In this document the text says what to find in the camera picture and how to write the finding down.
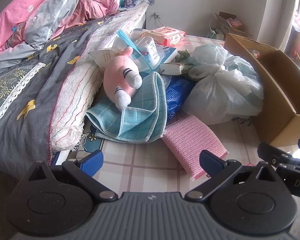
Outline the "pink knitted cloth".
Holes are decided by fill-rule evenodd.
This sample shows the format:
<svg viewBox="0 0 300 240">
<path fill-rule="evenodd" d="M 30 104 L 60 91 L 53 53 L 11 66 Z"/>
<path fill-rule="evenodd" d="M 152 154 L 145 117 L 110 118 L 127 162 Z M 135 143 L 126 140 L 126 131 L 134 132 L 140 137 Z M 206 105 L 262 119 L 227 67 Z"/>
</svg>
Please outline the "pink knitted cloth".
<svg viewBox="0 0 300 240">
<path fill-rule="evenodd" d="M 191 180 L 199 179 L 206 174 L 199 162 L 203 150 L 208 150 L 221 159 L 228 155 L 228 151 L 215 133 L 193 115 L 185 116 L 166 126 L 162 140 Z"/>
</svg>

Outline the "teal checked towel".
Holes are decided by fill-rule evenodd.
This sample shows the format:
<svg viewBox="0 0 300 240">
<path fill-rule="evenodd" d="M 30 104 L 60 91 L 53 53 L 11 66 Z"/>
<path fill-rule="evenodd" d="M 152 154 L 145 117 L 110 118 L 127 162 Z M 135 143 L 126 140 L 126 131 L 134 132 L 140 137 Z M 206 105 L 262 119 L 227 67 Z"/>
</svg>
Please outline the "teal checked towel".
<svg viewBox="0 0 300 240">
<path fill-rule="evenodd" d="M 119 111 L 104 96 L 86 112 L 97 137 L 132 144 L 153 142 L 164 134 L 167 103 L 164 81 L 157 72 L 143 78 L 131 104 Z"/>
</svg>

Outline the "blue white plastic pack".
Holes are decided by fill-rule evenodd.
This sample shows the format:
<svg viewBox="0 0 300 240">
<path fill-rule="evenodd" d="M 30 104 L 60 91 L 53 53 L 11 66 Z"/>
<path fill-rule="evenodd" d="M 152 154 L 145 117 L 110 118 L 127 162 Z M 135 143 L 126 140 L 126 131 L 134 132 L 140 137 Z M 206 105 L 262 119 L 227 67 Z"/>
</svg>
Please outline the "blue white plastic pack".
<svg viewBox="0 0 300 240">
<path fill-rule="evenodd" d="M 191 90 L 194 83 L 179 76 L 161 76 L 166 89 L 167 122 L 170 122 L 178 113 Z"/>
</svg>

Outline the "pink plush doll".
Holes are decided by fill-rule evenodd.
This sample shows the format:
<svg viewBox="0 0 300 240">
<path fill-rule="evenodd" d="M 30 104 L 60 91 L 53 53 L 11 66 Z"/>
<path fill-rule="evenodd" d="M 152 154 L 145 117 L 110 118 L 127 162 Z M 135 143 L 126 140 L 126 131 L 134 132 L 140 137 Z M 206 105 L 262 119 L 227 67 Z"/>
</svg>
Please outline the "pink plush doll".
<svg viewBox="0 0 300 240">
<path fill-rule="evenodd" d="M 132 47 L 125 48 L 107 63 L 104 71 L 105 94 L 119 111 L 128 107 L 132 97 L 142 85 L 139 68 L 130 58 L 132 53 Z"/>
</svg>

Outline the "green floral cloth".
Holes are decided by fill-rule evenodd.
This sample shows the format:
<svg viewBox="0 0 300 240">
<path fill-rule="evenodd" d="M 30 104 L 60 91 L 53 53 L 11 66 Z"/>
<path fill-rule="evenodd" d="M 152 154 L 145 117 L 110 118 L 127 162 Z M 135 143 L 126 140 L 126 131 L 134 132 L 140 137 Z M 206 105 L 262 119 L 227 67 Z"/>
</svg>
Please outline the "green floral cloth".
<svg viewBox="0 0 300 240">
<path fill-rule="evenodd" d="M 186 62 L 189 57 L 190 53 L 188 50 L 179 50 L 174 60 L 175 62 Z"/>
</svg>

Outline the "teal tissue box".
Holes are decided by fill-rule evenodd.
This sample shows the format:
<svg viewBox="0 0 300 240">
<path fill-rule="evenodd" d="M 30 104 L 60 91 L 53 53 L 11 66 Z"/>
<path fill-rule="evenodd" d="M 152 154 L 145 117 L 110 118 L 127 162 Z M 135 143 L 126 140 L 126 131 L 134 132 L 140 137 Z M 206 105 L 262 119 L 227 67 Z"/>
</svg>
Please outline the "teal tissue box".
<svg viewBox="0 0 300 240">
<path fill-rule="evenodd" d="M 156 44 L 155 46 L 160 57 L 159 64 L 172 62 L 178 53 L 177 49 L 173 47 L 162 46 L 159 44 Z"/>
</svg>

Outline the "white tissue roll pack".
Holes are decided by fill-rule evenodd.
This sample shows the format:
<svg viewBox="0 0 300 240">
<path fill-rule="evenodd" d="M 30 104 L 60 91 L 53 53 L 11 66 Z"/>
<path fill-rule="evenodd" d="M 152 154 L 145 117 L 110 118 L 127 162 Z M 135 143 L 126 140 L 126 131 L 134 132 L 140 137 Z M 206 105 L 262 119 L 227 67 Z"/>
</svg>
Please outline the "white tissue roll pack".
<svg viewBox="0 0 300 240">
<path fill-rule="evenodd" d="M 151 67 L 154 67 L 159 62 L 160 56 L 152 37 L 140 37 L 134 42 L 134 44 Z"/>
</svg>

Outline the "large cardboard box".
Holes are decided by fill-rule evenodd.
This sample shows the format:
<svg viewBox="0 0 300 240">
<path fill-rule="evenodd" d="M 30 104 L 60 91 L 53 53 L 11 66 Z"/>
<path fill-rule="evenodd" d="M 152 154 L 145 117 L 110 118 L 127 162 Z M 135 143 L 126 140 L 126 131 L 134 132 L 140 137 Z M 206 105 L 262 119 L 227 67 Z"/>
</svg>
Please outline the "large cardboard box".
<svg viewBox="0 0 300 240">
<path fill-rule="evenodd" d="M 246 37 L 227 34 L 224 47 L 248 61 L 261 79 L 262 111 L 252 118 L 261 141 L 276 147 L 300 139 L 300 68 L 282 51 Z"/>
</svg>

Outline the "white woven blanket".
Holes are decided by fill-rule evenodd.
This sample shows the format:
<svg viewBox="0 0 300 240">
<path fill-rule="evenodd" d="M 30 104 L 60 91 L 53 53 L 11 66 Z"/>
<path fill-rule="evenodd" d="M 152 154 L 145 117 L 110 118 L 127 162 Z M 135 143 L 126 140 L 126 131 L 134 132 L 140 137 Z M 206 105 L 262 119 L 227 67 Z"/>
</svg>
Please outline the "white woven blanket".
<svg viewBox="0 0 300 240">
<path fill-rule="evenodd" d="M 102 86 L 103 79 L 103 70 L 89 53 L 110 49 L 118 30 L 129 35 L 134 29 L 142 27 L 148 7 L 149 2 L 143 1 L 105 20 L 93 32 L 58 93 L 50 125 L 50 151 L 73 150 L 81 141 L 85 113 Z"/>
</svg>

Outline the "white plastic bag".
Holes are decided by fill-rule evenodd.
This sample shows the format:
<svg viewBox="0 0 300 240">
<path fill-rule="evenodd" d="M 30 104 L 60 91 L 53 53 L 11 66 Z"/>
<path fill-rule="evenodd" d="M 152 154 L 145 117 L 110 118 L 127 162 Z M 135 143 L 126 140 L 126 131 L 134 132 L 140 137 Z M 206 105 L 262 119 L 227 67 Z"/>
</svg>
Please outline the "white plastic bag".
<svg viewBox="0 0 300 240">
<path fill-rule="evenodd" d="M 196 84 L 182 106 L 184 113 L 215 125 L 261 112 L 263 87 L 248 61 L 214 44 L 195 48 L 191 58 L 194 67 L 188 75 Z"/>
</svg>

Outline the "small cardboard box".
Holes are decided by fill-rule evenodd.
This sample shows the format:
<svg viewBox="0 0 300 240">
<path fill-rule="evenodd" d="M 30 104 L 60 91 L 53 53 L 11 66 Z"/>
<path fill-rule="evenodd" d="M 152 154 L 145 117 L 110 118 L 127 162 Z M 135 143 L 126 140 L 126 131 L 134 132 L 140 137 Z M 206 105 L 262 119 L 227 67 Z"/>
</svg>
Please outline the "small cardboard box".
<svg viewBox="0 0 300 240">
<path fill-rule="evenodd" d="M 247 38 L 252 38 L 253 35 L 248 33 L 245 25 L 237 18 L 236 15 L 220 11 L 218 14 L 213 14 L 216 19 L 217 34 L 235 34 Z"/>
</svg>

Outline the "red wet wipes pack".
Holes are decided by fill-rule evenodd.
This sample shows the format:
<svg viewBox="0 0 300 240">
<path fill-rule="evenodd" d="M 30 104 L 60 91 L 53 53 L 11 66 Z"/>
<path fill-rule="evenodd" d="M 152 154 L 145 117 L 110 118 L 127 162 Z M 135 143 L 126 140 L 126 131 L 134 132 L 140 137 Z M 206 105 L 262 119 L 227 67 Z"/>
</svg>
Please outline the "red wet wipes pack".
<svg viewBox="0 0 300 240">
<path fill-rule="evenodd" d="M 145 35 L 152 37 L 156 44 L 171 47 L 182 41 L 185 38 L 186 33 L 171 27 L 160 27 L 147 31 Z"/>
</svg>

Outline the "pink grey quilt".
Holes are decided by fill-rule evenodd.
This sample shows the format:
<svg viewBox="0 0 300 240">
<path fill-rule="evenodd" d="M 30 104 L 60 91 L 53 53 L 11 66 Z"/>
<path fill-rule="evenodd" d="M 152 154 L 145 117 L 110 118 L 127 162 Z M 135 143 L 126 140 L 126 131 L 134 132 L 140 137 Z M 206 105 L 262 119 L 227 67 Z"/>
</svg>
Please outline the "pink grey quilt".
<svg viewBox="0 0 300 240">
<path fill-rule="evenodd" d="M 0 61 L 41 49 L 64 29 L 115 14 L 121 0 L 13 0 L 0 13 Z"/>
</svg>

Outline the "wall socket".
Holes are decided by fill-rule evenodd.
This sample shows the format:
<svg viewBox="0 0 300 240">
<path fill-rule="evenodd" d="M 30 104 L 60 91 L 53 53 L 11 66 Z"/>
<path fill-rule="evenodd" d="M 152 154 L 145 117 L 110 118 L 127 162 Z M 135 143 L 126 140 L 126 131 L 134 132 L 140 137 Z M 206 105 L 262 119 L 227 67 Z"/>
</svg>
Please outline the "wall socket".
<svg viewBox="0 0 300 240">
<path fill-rule="evenodd" d="M 161 19 L 161 13 L 160 12 L 154 12 L 153 13 L 153 17 L 155 18 L 155 19 Z"/>
</svg>

